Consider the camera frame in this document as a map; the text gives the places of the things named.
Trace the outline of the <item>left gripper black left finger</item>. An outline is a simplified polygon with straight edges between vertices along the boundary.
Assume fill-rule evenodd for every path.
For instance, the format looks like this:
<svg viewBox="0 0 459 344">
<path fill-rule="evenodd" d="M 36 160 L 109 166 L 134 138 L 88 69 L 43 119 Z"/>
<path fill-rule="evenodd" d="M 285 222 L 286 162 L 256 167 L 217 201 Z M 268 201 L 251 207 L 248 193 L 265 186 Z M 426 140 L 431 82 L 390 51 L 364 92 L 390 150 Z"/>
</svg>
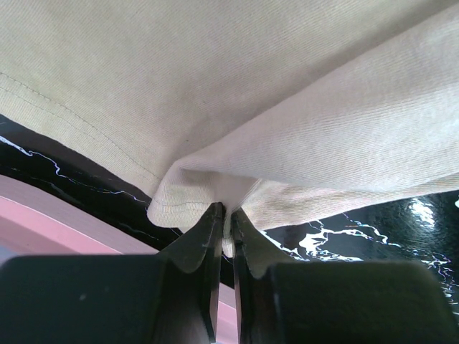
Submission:
<svg viewBox="0 0 459 344">
<path fill-rule="evenodd" d="M 224 207 L 157 254 L 35 255 L 1 266 L 3 343 L 213 343 Z"/>
</svg>

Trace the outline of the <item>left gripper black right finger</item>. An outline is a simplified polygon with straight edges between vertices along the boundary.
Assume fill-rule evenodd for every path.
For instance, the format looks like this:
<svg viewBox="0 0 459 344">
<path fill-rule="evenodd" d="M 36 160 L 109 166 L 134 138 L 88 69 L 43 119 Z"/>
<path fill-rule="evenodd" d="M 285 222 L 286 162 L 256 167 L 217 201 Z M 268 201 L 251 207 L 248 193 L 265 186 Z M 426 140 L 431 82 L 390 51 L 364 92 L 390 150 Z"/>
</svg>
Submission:
<svg viewBox="0 0 459 344">
<path fill-rule="evenodd" d="M 241 343 L 456 343 L 435 277 L 403 261 L 301 262 L 231 219 Z"/>
</svg>

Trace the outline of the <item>beige t shirt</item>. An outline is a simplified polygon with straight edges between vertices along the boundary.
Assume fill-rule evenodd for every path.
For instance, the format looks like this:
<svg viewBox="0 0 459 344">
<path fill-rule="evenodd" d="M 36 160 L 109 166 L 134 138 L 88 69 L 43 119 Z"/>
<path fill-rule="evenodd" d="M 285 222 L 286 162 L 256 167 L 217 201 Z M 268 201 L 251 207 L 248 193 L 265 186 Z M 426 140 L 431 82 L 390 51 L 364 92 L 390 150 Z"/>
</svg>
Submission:
<svg viewBox="0 0 459 344">
<path fill-rule="evenodd" d="M 259 230 L 458 188 L 456 1 L 3 1 L 1 113 Z"/>
</svg>

